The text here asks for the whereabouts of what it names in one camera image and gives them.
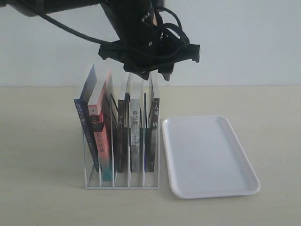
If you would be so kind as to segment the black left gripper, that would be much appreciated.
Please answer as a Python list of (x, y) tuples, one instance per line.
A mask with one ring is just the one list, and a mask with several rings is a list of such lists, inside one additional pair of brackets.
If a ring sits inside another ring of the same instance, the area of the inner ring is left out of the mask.
[(163, 0), (102, 0), (100, 5), (119, 40), (102, 44), (99, 55), (123, 63), (124, 70), (147, 81), (157, 70), (170, 81), (175, 63), (200, 61), (182, 23)]

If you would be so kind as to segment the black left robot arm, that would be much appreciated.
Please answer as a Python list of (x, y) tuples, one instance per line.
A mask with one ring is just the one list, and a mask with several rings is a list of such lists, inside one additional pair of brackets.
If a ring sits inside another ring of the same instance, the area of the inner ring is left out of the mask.
[[(99, 5), (119, 40), (109, 42), (84, 35), (49, 14)], [(200, 61), (200, 45), (192, 44), (182, 23), (162, 0), (2, 0), (19, 13), (40, 16), (75, 36), (100, 44), (99, 56), (121, 62), (124, 71), (147, 80), (157, 70), (169, 81), (175, 63)]]

